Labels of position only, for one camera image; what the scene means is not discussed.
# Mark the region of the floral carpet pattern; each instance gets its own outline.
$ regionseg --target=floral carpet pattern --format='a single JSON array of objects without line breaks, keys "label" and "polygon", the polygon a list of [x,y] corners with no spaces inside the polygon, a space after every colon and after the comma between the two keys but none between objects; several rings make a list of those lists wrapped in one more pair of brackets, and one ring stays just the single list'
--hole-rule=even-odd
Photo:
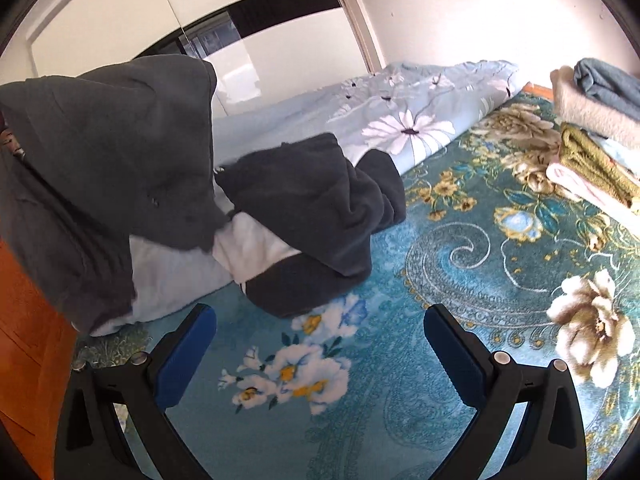
[{"label": "floral carpet pattern", "polygon": [[[598,478],[640,416],[640,240],[546,179],[551,110],[520,94],[408,172],[407,220],[373,237],[372,275],[351,294],[293,320],[234,285],[201,300],[218,334],[168,416],[214,478],[428,478],[474,414],[424,338],[433,303],[492,351],[568,363]],[[130,346],[152,348],[187,311],[130,332]],[[127,437],[158,478],[131,426]]]}]

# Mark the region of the beige fluffy towel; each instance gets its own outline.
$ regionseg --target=beige fluffy towel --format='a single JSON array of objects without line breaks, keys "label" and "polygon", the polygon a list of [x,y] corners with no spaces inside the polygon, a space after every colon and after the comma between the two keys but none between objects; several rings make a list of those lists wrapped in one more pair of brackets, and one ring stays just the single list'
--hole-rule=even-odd
[{"label": "beige fluffy towel", "polygon": [[597,101],[589,99],[574,82],[574,69],[563,66],[551,73],[554,111],[568,123],[577,124],[630,150],[640,150],[640,122]]}]

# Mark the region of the stack of folded towels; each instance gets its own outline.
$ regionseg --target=stack of folded towels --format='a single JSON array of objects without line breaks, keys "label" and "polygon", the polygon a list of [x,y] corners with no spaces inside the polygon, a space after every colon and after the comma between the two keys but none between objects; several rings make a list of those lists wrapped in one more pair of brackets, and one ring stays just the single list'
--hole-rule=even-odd
[{"label": "stack of folded towels", "polygon": [[562,122],[548,178],[640,237],[640,80],[597,59],[551,73]]}]

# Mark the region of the dark gray clothing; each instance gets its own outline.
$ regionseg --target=dark gray clothing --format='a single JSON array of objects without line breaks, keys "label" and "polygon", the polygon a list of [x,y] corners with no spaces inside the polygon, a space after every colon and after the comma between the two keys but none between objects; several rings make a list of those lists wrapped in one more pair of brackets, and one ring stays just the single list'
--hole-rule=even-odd
[{"label": "dark gray clothing", "polygon": [[216,174],[236,206],[300,254],[244,284],[279,317],[299,316],[362,283],[373,233],[404,221],[404,185],[391,157],[367,152],[354,168],[333,134],[251,153]]},{"label": "dark gray clothing", "polygon": [[0,149],[0,233],[47,301],[83,333],[131,310],[129,238],[79,212]]},{"label": "dark gray clothing", "polygon": [[210,63],[149,56],[76,78],[0,86],[29,163],[60,196],[121,235],[208,251],[214,203]]},{"label": "dark gray clothing", "polygon": [[2,149],[0,234],[47,300],[89,333],[128,314],[129,235],[210,251],[213,67],[151,56],[0,86],[24,158]]},{"label": "dark gray clothing", "polygon": [[574,80],[588,97],[640,121],[640,79],[588,57],[575,66]]}]

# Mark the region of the olive green towel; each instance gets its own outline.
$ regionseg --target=olive green towel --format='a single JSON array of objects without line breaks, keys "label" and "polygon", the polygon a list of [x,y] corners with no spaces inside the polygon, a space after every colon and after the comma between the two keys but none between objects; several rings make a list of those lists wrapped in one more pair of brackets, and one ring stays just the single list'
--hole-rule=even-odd
[{"label": "olive green towel", "polygon": [[622,202],[633,212],[640,212],[640,186],[584,130],[562,123],[560,162],[585,180]]}]

